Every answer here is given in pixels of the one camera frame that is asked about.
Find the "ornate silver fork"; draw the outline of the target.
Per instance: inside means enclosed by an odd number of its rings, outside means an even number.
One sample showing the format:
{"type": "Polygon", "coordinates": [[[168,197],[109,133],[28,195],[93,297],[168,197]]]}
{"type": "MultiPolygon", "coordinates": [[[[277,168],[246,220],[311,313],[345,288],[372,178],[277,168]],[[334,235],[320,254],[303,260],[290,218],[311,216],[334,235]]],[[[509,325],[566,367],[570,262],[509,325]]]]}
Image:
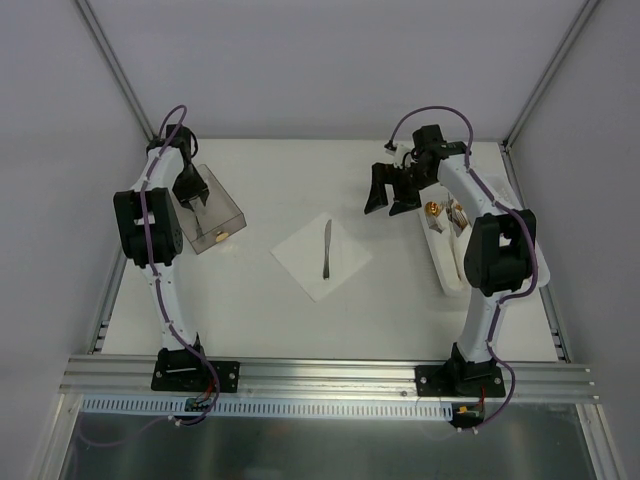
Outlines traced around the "ornate silver fork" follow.
{"type": "Polygon", "coordinates": [[[196,238],[198,240],[200,240],[203,235],[203,228],[202,228],[202,223],[201,223],[201,217],[203,214],[203,210],[202,210],[202,204],[199,200],[195,200],[193,203],[193,211],[194,211],[194,217],[195,217],[195,223],[196,223],[196,238]]]}

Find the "plain silver knife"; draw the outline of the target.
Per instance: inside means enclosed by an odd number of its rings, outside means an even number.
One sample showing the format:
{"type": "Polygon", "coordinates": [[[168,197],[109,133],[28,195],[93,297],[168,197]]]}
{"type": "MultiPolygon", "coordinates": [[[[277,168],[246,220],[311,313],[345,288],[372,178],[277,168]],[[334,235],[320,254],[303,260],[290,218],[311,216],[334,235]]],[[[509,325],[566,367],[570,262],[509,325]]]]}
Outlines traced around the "plain silver knife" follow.
{"type": "Polygon", "coordinates": [[[322,278],[323,280],[329,280],[330,278],[330,248],[332,240],[332,219],[329,218],[324,227],[324,261],[322,278]]]}

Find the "white paper napkin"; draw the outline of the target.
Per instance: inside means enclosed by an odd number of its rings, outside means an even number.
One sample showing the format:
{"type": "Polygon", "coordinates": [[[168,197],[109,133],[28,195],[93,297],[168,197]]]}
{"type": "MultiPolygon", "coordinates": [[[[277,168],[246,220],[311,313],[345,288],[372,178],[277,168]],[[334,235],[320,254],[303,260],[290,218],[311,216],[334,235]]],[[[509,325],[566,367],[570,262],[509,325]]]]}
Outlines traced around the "white paper napkin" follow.
{"type": "Polygon", "coordinates": [[[358,273],[372,255],[329,213],[322,213],[271,249],[272,256],[314,301],[358,273]],[[324,227],[332,219],[330,278],[323,280],[324,227]]]}

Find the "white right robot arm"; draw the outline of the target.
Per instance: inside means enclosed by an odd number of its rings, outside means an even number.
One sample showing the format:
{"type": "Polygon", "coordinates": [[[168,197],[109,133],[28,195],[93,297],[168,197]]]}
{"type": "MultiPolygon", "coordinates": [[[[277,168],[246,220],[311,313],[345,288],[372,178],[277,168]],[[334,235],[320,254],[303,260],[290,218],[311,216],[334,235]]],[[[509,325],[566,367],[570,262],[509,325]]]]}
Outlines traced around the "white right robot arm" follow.
{"type": "Polygon", "coordinates": [[[385,147],[394,154],[394,161],[372,165],[364,212],[388,206],[389,214],[395,216],[416,210],[421,206],[420,191],[435,184],[461,204],[471,224],[464,254],[471,300],[455,343],[455,354],[464,361],[448,370],[447,381],[455,393],[466,396],[483,383],[477,364],[495,359],[494,341],[507,304],[537,287],[537,220],[532,211],[500,201],[471,166],[472,139],[448,142],[437,125],[416,130],[412,139],[410,149],[388,142],[385,147]]]}

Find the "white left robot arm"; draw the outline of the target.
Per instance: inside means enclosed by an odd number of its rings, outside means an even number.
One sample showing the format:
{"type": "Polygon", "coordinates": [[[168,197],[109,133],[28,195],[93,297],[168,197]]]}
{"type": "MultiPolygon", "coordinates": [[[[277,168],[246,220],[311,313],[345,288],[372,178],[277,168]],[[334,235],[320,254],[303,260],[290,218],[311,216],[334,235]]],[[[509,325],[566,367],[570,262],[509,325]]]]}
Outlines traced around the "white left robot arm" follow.
{"type": "Polygon", "coordinates": [[[122,250],[151,289],[161,325],[162,348],[200,355],[199,334],[182,306],[177,280],[184,233],[177,207],[189,213],[204,206],[209,187],[193,164],[194,133],[171,124],[166,136],[147,146],[147,162],[139,179],[113,196],[122,250]]]}

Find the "smoked clear plastic box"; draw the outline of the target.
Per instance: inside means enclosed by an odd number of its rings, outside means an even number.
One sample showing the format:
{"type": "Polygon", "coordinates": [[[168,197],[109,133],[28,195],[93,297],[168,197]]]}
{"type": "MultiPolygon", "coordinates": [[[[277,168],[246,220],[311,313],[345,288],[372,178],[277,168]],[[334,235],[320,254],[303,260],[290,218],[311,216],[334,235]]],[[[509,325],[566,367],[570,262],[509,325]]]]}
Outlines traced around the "smoked clear plastic box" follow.
{"type": "Polygon", "coordinates": [[[210,190],[207,205],[202,205],[201,223],[204,235],[200,240],[196,238],[194,212],[182,208],[176,199],[173,199],[173,203],[184,237],[195,254],[199,255],[219,244],[215,242],[218,233],[228,232],[230,237],[245,228],[246,219],[209,167],[201,164],[197,165],[196,169],[210,190]]]}

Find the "gold spoon in basket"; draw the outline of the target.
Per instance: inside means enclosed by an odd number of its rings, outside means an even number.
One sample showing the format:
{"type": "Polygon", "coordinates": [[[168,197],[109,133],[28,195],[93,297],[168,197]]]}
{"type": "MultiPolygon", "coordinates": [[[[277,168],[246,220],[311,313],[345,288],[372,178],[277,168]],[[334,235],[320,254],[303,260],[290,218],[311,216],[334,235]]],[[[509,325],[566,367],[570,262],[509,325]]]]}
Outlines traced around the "gold spoon in basket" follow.
{"type": "Polygon", "coordinates": [[[428,229],[442,234],[444,232],[442,205],[438,202],[429,201],[424,206],[424,213],[428,229]]]}

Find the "gold cutlery bundle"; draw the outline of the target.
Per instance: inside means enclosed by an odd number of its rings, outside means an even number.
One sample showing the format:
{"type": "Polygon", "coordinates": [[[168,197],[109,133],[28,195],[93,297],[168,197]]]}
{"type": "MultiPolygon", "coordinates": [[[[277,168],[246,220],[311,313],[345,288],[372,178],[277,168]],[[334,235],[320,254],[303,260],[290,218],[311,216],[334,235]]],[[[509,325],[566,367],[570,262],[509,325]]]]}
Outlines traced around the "gold cutlery bundle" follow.
{"type": "Polygon", "coordinates": [[[454,199],[449,197],[444,203],[445,212],[449,222],[452,224],[454,232],[460,235],[468,226],[467,219],[462,206],[454,199]]]}

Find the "white plastic basket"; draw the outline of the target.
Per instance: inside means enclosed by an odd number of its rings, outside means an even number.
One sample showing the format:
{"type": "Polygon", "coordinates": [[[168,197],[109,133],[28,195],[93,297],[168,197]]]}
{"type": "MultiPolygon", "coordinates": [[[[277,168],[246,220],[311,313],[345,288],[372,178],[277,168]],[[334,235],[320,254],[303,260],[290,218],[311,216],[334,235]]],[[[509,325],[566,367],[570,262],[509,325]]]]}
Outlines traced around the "white plastic basket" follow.
{"type": "MultiPolygon", "coordinates": [[[[443,210],[444,231],[450,230],[455,233],[444,208],[444,203],[449,197],[453,198],[452,195],[444,193],[429,195],[423,203],[422,210],[419,211],[429,252],[442,289],[440,279],[442,270],[438,258],[439,233],[428,229],[424,206],[429,201],[440,203],[443,210]]],[[[523,291],[527,290],[531,284],[532,265],[526,238],[518,222],[509,213],[501,210],[485,213],[475,221],[469,219],[469,214],[464,208],[463,211],[469,220],[468,227],[471,229],[464,256],[464,271],[470,284],[470,292],[460,297],[469,296],[473,288],[480,289],[484,294],[503,290],[507,295],[512,293],[513,285],[520,285],[523,291]]]]}

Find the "folded white napkins stack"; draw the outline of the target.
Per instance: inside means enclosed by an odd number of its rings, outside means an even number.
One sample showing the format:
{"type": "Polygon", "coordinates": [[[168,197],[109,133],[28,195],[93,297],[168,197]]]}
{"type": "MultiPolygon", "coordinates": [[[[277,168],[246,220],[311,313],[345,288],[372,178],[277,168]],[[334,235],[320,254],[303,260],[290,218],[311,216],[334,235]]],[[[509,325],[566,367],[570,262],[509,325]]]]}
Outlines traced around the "folded white napkins stack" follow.
{"type": "Polygon", "coordinates": [[[467,227],[459,236],[450,230],[438,235],[438,258],[442,270],[440,279],[448,296],[460,297],[470,292],[470,284],[464,271],[464,256],[470,239],[467,227]]]}

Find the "left aluminium frame post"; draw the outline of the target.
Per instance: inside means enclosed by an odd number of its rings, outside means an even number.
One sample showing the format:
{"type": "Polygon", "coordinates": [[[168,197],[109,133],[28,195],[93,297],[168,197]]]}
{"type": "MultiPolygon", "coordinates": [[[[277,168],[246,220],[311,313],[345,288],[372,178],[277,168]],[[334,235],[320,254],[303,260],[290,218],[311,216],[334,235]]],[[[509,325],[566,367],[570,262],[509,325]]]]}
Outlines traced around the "left aluminium frame post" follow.
{"type": "Polygon", "coordinates": [[[144,138],[146,140],[151,140],[155,136],[152,123],[144,111],[142,103],[136,94],[91,2],[88,0],[72,0],[71,3],[79,14],[89,37],[93,41],[100,57],[110,73],[111,78],[122,95],[144,138]]]}

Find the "aluminium frame post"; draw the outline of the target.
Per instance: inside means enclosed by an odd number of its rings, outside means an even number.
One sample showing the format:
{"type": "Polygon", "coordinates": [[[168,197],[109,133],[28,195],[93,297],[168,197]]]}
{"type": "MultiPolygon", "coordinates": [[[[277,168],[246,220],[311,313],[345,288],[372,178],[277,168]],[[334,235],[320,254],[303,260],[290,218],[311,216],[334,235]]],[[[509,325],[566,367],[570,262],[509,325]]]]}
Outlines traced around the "aluminium frame post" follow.
{"type": "Polygon", "coordinates": [[[152,123],[144,111],[142,103],[136,94],[91,2],[88,0],[72,0],[71,3],[79,14],[89,37],[93,41],[100,57],[110,73],[111,78],[122,95],[144,138],[146,140],[151,140],[155,136],[152,123]]]}
{"type": "Polygon", "coordinates": [[[513,148],[518,137],[524,131],[529,118],[542,101],[547,90],[551,87],[552,82],[564,65],[565,60],[582,36],[601,3],[601,0],[586,0],[581,2],[577,13],[561,37],[542,74],[536,81],[534,88],[502,141],[502,146],[506,152],[509,152],[513,148]]]}

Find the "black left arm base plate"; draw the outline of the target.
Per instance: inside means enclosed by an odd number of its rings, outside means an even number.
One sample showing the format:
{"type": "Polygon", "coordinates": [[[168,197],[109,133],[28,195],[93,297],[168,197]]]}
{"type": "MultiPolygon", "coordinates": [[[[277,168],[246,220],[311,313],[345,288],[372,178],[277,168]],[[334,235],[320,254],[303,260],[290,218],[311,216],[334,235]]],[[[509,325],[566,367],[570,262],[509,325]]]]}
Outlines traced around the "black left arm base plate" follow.
{"type": "Polygon", "coordinates": [[[182,350],[158,352],[151,380],[151,390],[157,392],[201,393],[212,387],[213,393],[236,393],[240,379],[237,361],[209,361],[216,371],[220,386],[217,386],[210,369],[202,361],[182,350]]]}

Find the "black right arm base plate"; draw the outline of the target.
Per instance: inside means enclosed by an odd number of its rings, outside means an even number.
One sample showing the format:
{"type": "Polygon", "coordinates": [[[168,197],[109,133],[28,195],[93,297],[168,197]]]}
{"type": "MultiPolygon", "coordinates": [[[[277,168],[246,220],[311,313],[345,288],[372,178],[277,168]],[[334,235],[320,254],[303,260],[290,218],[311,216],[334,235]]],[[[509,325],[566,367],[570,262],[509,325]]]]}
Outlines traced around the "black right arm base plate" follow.
{"type": "Polygon", "coordinates": [[[419,397],[504,398],[505,384],[501,369],[491,362],[479,368],[458,369],[453,364],[418,365],[414,368],[419,397]]]}

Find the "right aluminium frame post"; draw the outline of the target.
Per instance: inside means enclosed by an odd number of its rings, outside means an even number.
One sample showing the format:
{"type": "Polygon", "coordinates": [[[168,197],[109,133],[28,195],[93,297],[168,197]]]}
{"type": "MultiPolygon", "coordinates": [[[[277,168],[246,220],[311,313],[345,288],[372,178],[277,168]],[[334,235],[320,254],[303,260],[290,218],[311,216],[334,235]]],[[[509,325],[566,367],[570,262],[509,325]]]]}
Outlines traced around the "right aluminium frame post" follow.
{"type": "Polygon", "coordinates": [[[586,0],[581,2],[577,13],[561,37],[542,74],[536,81],[534,88],[502,141],[502,146],[506,152],[509,152],[513,148],[518,137],[524,131],[529,118],[542,101],[547,90],[551,87],[552,82],[564,65],[565,60],[582,36],[601,3],[601,0],[586,0]]]}

